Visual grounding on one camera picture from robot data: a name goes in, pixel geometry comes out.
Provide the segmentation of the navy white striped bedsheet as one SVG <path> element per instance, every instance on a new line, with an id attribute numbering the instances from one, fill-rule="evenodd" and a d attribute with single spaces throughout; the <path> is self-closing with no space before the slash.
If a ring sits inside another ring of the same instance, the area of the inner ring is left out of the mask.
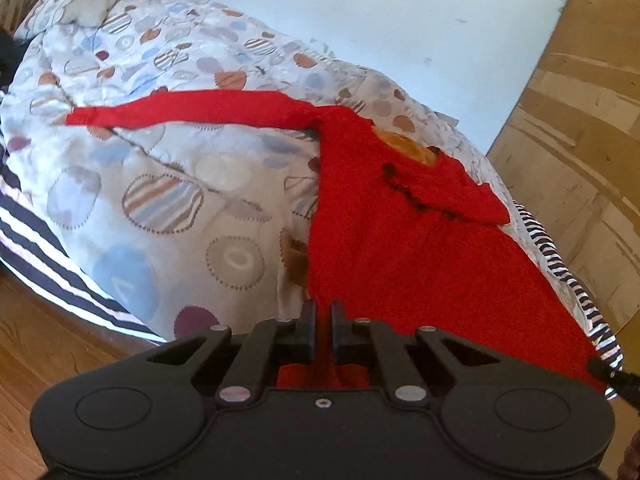
<path id="1" fill-rule="evenodd" d="M 78 318 L 157 344 L 165 340 L 66 255 L 6 164 L 1 165 L 1 264 L 37 295 Z"/>

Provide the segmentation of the brown cardboard panel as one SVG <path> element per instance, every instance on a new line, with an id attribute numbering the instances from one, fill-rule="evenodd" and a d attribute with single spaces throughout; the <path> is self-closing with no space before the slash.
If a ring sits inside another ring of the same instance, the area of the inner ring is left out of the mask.
<path id="1" fill-rule="evenodd" d="M 488 157 L 623 328 L 639 310 L 639 0 L 567 0 Z"/>

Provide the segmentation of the circle patterned quilt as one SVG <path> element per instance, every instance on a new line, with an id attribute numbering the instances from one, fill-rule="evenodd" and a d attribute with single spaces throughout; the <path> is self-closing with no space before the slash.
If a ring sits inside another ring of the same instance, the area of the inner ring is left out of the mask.
<path id="1" fill-rule="evenodd" d="M 419 162 L 457 159 L 508 208 L 506 232 L 587 335 L 576 295 L 552 274 L 487 158 L 375 70 L 210 0 L 118 0 L 99 27 L 54 25 L 24 41 L 1 104 L 6 164 L 66 255 L 164 341 L 216 324 L 247 334 L 270 318 L 297 318 L 307 300 L 316 306 L 307 289 L 319 200 L 314 132 L 66 124 L 78 107 L 203 90 L 346 106 Z M 317 306 L 316 320 L 319 341 Z"/>

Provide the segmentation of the red knit sweater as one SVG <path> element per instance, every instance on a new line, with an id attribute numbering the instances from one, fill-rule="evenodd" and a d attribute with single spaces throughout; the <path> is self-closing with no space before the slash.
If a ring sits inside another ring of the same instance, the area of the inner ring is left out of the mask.
<path id="1" fill-rule="evenodd" d="M 387 144 L 369 119 L 277 91 L 157 93 L 114 107 L 78 107 L 70 126 L 137 129 L 162 122 L 310 130 L 320 141 L 319 200 L 311 219 L 307 289 L 319 348 L 281 370 L 283 387 L 357 388 L 367 376 L 338 366 L 330 312 L 374 318 L 409 335 L 433 325 L 602 390 L 597 352 L 553 287 L 506 232 L 508 208 L 444 153 L 419 162 Z"/>

